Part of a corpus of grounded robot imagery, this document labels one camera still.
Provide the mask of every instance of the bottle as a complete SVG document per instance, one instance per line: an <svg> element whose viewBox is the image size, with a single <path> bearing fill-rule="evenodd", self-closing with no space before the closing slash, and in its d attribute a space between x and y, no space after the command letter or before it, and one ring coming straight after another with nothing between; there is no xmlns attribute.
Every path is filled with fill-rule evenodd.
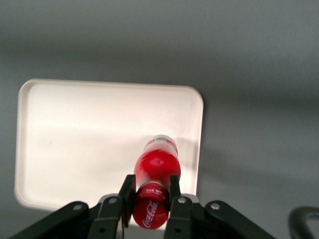
<svg viewBox="0 0 319 239"><path fill-rule="evenodd" d="M156 135L145 146L136 162L134 174L139 187L133 217L139 226L156 229L168 219L169 176L180 178L177 147L166 135Z"/></svg>

